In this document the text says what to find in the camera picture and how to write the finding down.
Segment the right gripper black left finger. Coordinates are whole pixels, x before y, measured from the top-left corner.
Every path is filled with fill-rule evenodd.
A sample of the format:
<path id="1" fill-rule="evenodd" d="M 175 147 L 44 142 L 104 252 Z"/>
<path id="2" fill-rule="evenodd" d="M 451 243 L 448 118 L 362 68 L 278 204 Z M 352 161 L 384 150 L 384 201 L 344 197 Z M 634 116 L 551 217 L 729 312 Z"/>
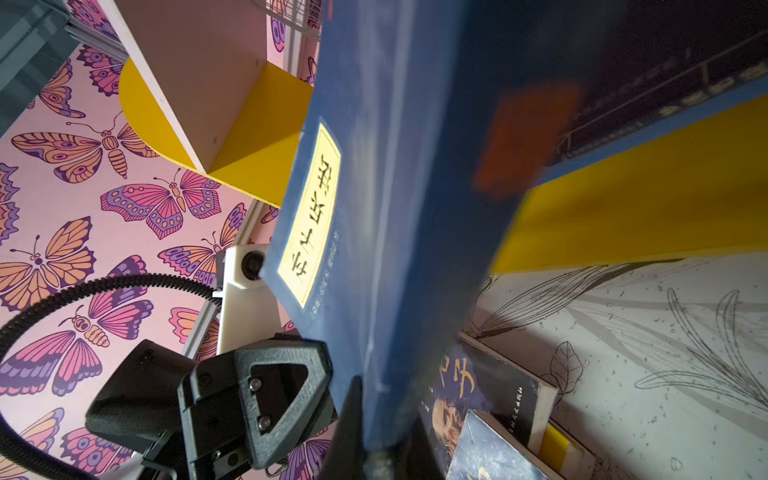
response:
<path id="1" fill-rule="evenodd" d="M 325 457 L 319 480 L 362 480 L 365 451 L 363 446 L 362 378 L 352 378 L 342 407 L 342 414 L 331 447 Z"/>

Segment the navy book yellow label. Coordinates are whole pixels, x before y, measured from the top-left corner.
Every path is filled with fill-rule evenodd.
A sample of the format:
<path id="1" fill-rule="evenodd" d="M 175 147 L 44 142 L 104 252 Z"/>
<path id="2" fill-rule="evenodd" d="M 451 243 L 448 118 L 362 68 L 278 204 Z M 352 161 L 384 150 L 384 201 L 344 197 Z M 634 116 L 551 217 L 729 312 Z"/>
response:
<path id="1" fill-rule="evenodd" d="M 630 1 L 556 162 L 586 154 L 767 71 L 764 1 Z"/>

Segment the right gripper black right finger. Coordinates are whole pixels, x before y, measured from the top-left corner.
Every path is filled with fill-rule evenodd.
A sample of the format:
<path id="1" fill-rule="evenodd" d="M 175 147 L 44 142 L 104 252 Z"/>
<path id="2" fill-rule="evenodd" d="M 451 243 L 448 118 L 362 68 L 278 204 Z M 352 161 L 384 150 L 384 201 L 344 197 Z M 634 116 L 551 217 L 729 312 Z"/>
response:
<path id="1" fill-rule="evenodd" d="M 398 467 L 403 480 L 443 480 L 429 440 L 423 431 L 413 431 L 404 446 L 404 457 Z"/>

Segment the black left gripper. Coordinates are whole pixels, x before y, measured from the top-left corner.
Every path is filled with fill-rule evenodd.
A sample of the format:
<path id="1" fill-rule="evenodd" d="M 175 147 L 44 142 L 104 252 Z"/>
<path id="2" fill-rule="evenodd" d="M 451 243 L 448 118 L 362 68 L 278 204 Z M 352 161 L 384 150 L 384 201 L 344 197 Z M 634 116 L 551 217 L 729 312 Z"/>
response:
<path id="1" fill-rule="evenodd" d="M 144 479 L 239 479 L 336 419 L 326 345 L 272 338 L 195 361 L 140 342 L 86 413 L 89 432 L 137 453 Z"/>

